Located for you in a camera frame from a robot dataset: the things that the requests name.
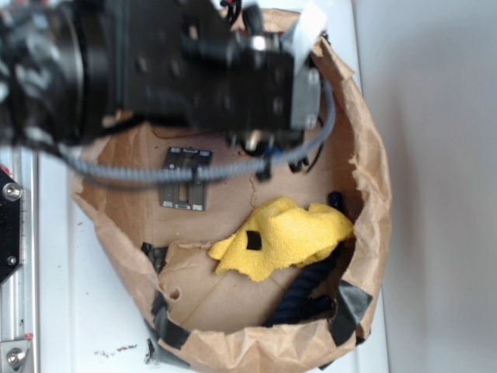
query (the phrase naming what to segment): yellow cloth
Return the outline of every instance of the yellow cloth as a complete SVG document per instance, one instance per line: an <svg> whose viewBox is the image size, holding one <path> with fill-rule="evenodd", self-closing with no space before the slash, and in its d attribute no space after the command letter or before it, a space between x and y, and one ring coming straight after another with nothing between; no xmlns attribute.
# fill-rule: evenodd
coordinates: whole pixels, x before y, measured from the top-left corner
<svg viewBox="0 0 497 373"><path fill-rule="evenodd" d="M261 235L261 250L247 249L247 231ZM234 235L214 243L209 256L220 260L216 274L237 270L259 282L276 269L305 267L327 258L352 234L353 223L335 208L311 204L306 211L281 197L255 210Z"/></svg>

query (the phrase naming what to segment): silver metal part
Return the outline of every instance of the silver metal part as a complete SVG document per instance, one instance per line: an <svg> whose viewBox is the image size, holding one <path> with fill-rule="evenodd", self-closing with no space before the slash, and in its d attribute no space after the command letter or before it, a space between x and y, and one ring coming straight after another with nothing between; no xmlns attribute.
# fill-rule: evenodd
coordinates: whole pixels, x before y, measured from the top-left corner
<svg viewBox="0 0 497 373"><path fill-rule="evenodd" d="M254 51L278 51L280 40L276 34L256 35L250 38L249 45Z"/></svg>
<svg viewBox="0 0 497 373"><path fill-rule="evenodd" d="M202 169L210 164L212 152L192 148L170 148L163 169ZM180 210L205 211L207 183L165 184L161 188L161 205Z"/></svg>
<svg viewBox="0 0 497 373"><path fill-rule="evenodd" d="M17 259L15 256L9 256L7 259L7 263L9 266L15 266L17 264Z"/></svg>
<svg viewBox="0 0 497 373"><path fill-rule="evenodd" d="M292 130L312 130L319 115L321 82L316 68L302 68L294 77Z"/></svg>
<svg viewBox="0 0 497 373"><path fill-rule="evenodd" d="M1 373L33 373L33 349L30 340L0 342Z"/></svg>
<svg viewBox="0 0 497 373"><path fill-rule="evenodd" d="M38 306L38 161L29 150L3 148L0 163L12 172L16 185L23 187L21 200L22 264L0 287L0 366L2 373L39 373ZM9 364L8 353L20 349L26 356L17 371Z"/></svg>
<svg viewBox="0 0 497 373"><path fill-rule="evenodd" d="M7 354L7 362L12 367L12 369L18 370L24 365L26 360L26 352L20 348L12 348Z"/></svg>
<svg viewBox="0 0 497 373"><path fill-rule="evenodd" d="M9 183L3 187L3 197L14 202L23 195L23 189L16 183Z"/></svg>

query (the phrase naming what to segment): metal plate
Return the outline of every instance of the metal plate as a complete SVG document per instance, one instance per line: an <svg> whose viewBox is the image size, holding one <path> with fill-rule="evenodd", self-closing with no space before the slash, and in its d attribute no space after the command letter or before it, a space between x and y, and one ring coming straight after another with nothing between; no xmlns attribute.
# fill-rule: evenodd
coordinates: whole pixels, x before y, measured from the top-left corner
<svg viewBox="0 0 497 373"><path fill-rule="evenodd" d="M0 170L0 284L9 278L20 262L21 187Z"/></svg>

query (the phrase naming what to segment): wire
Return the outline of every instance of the wire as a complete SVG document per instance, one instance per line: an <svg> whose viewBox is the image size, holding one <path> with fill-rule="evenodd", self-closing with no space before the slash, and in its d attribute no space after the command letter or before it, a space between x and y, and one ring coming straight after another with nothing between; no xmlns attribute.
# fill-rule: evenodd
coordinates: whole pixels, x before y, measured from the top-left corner
<svg viewBox="0 0 497 373"><path fill-rule="evenodd" d="M328 111L323 128L306 144L288 152L274 155L270 159L271 166L281 166L298 162L305 158L308 153L319 148L332 133L335 125L336 109L335 102L333 101L332 87L329 82L324 82L323 91ZM114 182L141 183L142 185L144 183L162 185L167 183L190 183L192 181L213 182L246 173L262 173L267 167L267 159L253 159L246 162L229 163L198 169L133 169L87 162L71 155L64 146L59 148L59 152L61 159L71 169L82 176L90 176L93 179L107 179Z"/></svg>
<svg viewBox="0 0 497 373"><path fill-rule="evenodd" d="M325 125L325 122L323 121L323 118L321 118L321 116L318 117L318 121L321 124L321 128L323 128ZM312 171L312 169L318 164L318 161L321 158L321 154L322 154L324 148L325 148L325 144L323 143L319 147L318 152L316 153L316 156L314 158L314 161L312 161L311 165L308 167L308 169L306 170L305 173L309 173L310 171Z"/></svg>

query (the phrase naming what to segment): screw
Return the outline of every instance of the screw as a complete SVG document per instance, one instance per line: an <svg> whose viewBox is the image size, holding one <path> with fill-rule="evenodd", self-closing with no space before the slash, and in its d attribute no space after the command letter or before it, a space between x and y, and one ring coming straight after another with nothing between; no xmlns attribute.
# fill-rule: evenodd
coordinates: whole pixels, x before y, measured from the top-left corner
<svg viewBox="0 0 497 373"><path fill-rule="evenodd" d="M285 70L283 68L276 68L274 71L274 81L276 84L283 84L285 81Z"/></svg>
<svg viewBox="0 0 497 373"><path fill-rule="evenodd" d="M224 95L223 97L223 109L226 113L230 113L233 108L233 102L229 95Z"/></svg>
<svg viewBox="0 0 497 373"><path fill-rule="evenodd" d="M283 99L276 97L273 101L273 113L277 116L283 114Z"/></svg>
<svg viewBox="0 0 497 373"><path fill-rule="evenodd" d="M26 354L24 353L23 350L20 350L19 348L12 348L7 353L7 362L14 370L21 368L24 364L25 359L26 359Z"/></svg>
<svg viewBox="0 0 497 373"><path fill-rule="evenodd" d="M173 76L178 78L181 75L181 65L177 60L172 60L169 64L169 68Z"/></svg>
<svg viewBox="0 0 497 373"><path fill-rule="evenodd" d="M319 84L319 72L315 68L309 71L309 83L312 85Z"/></svg>
<svg viewBox="0 0 497 373"><path fill-rule="evenodd" d="M309 114L307 119L306 119L306 122L305 122L305 127L308 130L314 129L316 127L317 120L318 120L318 118L314 114Z"/></svg>
<svg viewBox="0 0 497 373"><path fill-rule="evenodd" d="M145 58L143 57L137 58L136 66L137 66L137 71L140 72L141 74L148 73L148 62Z"/></svg>
<svg viewBox="0 0 497 373"><path fill-rule="evenodd" d="M6 200L14 202L23 195L23 190L16 183L8 183L3 187L3 197Z"/></svg>

